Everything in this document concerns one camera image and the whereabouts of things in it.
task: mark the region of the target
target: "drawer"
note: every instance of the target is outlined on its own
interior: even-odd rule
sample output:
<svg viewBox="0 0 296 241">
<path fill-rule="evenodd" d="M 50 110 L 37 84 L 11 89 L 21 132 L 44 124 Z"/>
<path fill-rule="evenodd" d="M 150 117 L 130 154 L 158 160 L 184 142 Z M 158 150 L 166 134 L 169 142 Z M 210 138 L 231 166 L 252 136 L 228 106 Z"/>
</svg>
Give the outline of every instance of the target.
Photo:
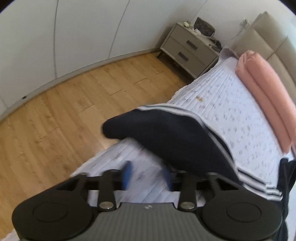
<svg viewBox="0 0 296 241">
<path fill-rule="evenodd" d="M 196 56 L 171 37 L 168 38 L 163 48 L 170 53 L 179 64 L 187 68 L 196 77 L 206 68 Z"/>
<path fill-rule="evenodd" d="M 209 47 L 179 25 L 175 27 L 170 37 L 177 40 L 188 51 L 198 57 L 206 66 L 208 66 L 216 58 L 215 53 L 213 53 Z"/>
</svg>

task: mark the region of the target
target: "white wardrobe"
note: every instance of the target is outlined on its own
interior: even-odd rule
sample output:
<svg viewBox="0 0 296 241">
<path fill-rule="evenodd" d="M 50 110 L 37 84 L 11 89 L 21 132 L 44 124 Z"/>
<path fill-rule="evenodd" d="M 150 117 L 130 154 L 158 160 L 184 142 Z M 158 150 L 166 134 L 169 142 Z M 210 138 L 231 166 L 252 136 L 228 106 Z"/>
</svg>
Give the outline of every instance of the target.
<svg viewBox="0 0 296 241">
<path fill-rule="evenodd" d="M 73 71 L 159 47 L 204 1 L 15 0 L 0 13 L 0 115 Z"/>
</svg>

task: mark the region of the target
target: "pink pillow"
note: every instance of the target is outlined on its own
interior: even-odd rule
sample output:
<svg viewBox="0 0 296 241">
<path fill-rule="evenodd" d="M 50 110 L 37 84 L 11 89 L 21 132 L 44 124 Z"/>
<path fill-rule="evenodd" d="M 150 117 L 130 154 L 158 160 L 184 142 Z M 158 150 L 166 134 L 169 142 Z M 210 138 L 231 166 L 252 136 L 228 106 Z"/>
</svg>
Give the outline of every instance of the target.
<svg viewBox="0 0 296 241">
<path fill-rule="evenodd" d="M 278 111 L 271 103 L 269 97 L 246 69 L 246 63 L 249 62 L 253 55 L 253 51 L 247 51 L 241 55 L 237 63 L 236 74 L 242 80 L 263 110 L 267 120 L 274 130 L 282 151 L 284 153 L 288 153 L 291 148 L 291 139 L 286 130 L 285 124 Z"/>
<path fill-rule="evenodd" d="M 269 97 L 271 103 L 282 118 L 291 141 L 295 143 L 296 107 L 281 79 L 271 65 L 258 53 L 254 53 L 247 60 L 245 66 L 256 83 Z"/>
</svg>

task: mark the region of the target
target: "white wall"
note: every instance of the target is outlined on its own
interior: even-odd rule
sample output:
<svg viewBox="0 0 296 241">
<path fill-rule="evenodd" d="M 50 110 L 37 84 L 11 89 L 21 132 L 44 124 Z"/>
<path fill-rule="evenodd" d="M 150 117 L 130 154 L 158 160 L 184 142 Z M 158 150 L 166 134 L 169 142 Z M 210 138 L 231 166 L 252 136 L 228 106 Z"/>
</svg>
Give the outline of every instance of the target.
<svg viewBox="0 0 296 241">
<path fill-rule="evenodd" d="M 130 0 L 111 57 L 160 46 L 166 28 L 191 20 L 203 0 Z"/>
<path fill-rule="evenodd" d="M 231 46 L 241 29 L 240 22 L 247 18 L 251 23 L 259 13 L 267 11 L 279 23 L 296 36 L 296 16 L 278 0 L 207 0 L 200 8 L 192 23 L 201 17 L 216 28 L 215 37 L 222 45 Z"/>
<path fill-rule="evenodd" d="M 0 14 L 0 95 L 11 106 L 53 80 L 57 0 L 12 2 Z"/>
<path fill-rule="evenodd" d="M 107 59 L 128 0 L 59 0 L 57 76 Z"/>
</svg>

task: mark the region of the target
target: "logo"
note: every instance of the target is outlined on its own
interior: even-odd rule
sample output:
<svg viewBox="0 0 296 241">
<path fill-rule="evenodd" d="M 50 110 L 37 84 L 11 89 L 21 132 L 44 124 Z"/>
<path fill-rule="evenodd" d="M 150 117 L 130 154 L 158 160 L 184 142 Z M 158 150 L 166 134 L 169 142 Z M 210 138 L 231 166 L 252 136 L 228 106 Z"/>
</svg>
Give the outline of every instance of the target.
<svg viewBox="0 0 296 241">
<path fill-rule="evenodd" d="M 150 208 L 152 208 L 152 206 L 151 205 L 147 205 L 147 206 L 145 206 L 145 208 L 146 209 L 150 209 Z"/>
</svg>

